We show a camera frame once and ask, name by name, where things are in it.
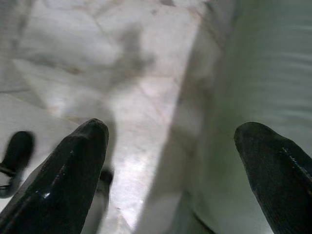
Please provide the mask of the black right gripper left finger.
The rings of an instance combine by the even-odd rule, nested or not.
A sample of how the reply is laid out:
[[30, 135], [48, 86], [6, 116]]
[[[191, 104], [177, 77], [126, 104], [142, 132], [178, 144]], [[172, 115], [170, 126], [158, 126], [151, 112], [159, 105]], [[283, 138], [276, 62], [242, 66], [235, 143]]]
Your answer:
[[96, 118], [66, 136], [0, 212], [0, 234], [81, 234], [96, 191], [109, 189], [108, 140]]

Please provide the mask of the grey green leather sofa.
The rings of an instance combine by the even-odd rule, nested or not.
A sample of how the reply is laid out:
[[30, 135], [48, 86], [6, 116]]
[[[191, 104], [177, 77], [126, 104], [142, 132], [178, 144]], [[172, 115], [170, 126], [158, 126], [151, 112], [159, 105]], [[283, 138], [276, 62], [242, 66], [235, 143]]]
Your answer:
[[237, 11], [168, 234], [274, 234], [235, 146], [240, 125], [264, 124], [312, 158], [312, 0], [239, 0]]

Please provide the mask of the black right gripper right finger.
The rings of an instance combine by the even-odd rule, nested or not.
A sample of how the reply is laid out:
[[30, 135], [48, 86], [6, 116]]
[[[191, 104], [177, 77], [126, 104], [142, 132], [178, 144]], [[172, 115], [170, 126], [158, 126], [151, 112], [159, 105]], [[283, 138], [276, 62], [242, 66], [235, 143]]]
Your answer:
[[258, 122], [237, 127], [234, 142], [273, 233], [312, 234], [312, 158]]

